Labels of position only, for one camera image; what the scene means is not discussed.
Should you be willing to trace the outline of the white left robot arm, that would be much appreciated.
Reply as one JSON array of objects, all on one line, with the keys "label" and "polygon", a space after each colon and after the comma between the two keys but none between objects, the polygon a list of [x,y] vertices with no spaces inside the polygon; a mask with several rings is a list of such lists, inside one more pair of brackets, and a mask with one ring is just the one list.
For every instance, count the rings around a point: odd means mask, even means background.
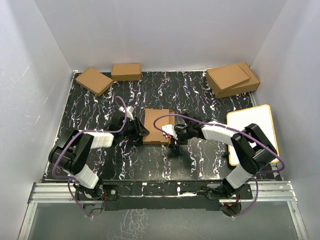
[{"label": "white left robot arm", "polygon": [[86,164],[90,150],[110,148],[117,144],[121,137],[135,141],[150,133],[137,117],[128,118],[125,125],[123,125],[124,120],[125,117],[120,116],[112,120],[109,125],[105,125],[102,131],[81,132],[57,165],[57,168],[68,173],[78,181],[79,185],[86,188],[86,194],[93,200],[103,195],[104,188],[99,184],[100,179],[97,174]]}]

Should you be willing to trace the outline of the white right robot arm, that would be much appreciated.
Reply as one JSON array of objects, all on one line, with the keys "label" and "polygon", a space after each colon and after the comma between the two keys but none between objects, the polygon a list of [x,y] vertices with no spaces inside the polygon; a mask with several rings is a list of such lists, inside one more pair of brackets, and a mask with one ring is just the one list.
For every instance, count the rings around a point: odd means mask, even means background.
[{"label": "white right robot arm", "polygon": [[237,166],[213,189],[216,195],[235,198],[249,179],[277,158],[276,148],[255,123],[236,129],[216,121],[202,122],[187,113],[182,116],[184,124],[172,127],[175,145],[185,145],[192,138],[214,140],[232,147],[237,156]]}]

